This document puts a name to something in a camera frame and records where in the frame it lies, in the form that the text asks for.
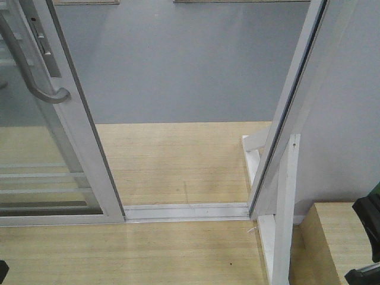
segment white post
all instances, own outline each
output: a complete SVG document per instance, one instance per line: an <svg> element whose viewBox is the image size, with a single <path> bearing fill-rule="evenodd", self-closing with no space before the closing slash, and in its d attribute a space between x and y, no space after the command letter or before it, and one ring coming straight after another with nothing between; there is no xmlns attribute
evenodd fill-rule
<svg viewBox="0 0 380 285"><path fill-rule="evenodd" d="M278 168L277 211L271 285L289 285L300 135L291 135Z"/></svg>
<svg viewBox="0 0 380 285"><path fill-rule="evenodd" d="M258 216L257 225L259 228L262 254L264 256L265 268L269 285L272 284L273 258L274 258L274 235L276 223L273 215Z"/></svg>
<svg viewBox="0 0 380 285"><path fill-rule="evenodd" d="M257 167L260 163L260 154L258 149L264 147L267 141L270 127L266 127L257 131L252 135L242 136L242 144L244 150L245 163L248 172L249 186L254 183Z"/></svg>

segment wooden floor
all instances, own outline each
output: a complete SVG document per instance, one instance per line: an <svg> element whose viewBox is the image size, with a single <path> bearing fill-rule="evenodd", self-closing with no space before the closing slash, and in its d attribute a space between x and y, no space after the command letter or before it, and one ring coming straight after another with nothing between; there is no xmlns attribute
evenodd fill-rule
<svg viewBox="0 0 380 285"><path fill-rule="evenodd" d="M266 284L251 221L0 228L4 285Z"/></svg>
<svg viewBox="0 0 380 285"><path fill-rule="evenodd" d="M241 136L270 122L97 125L124 205L246 202Z"/></svg>

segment gray wall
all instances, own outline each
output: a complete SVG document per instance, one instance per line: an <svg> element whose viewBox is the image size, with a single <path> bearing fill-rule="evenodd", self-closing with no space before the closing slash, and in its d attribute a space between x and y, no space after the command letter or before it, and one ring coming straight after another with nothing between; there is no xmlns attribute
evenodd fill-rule
<svg viewBox="0 0 380 285"><path fill-rule="evenodd" d="M270 121L307 2L57 7L96 123Z"/></svg>
<svg viewBox="0 0 380 285"><path fill-rule="evenodd" d="M380 180L380 2L359 1L301 133L296 214Z"/></svg>

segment metal door handle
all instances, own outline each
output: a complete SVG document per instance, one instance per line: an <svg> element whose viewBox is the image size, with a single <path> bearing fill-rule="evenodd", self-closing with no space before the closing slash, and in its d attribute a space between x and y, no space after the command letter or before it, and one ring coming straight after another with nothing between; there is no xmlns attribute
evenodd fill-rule
<svg viewBox="0 0 380 285"><path fill-rule="evenodd" d="M58 91L53 94L47 94L42 91L36 84L33 74L31 73L29 64L25 57L23 50L18 44L17 39L15 38L11 27L8 25L4 16L0 13L0 34L2 35L5 43L8 46L9 51L11 52L16 65L18 66L21 76L23 77L25 84L28 90L36 96L38 99L51 103L58 104L65 101L69 96L70 92L65 88L60 88Z"/></svg>

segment door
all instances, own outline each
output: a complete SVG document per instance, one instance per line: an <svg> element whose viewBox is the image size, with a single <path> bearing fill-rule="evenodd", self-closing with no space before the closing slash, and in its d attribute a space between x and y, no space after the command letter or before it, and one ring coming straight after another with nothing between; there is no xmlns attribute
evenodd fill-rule
<svg viewBox="0 0 380 285"><path fill-rule="evenodd" d="M0 225L121 223L51 0L0 0Z"/></svg>

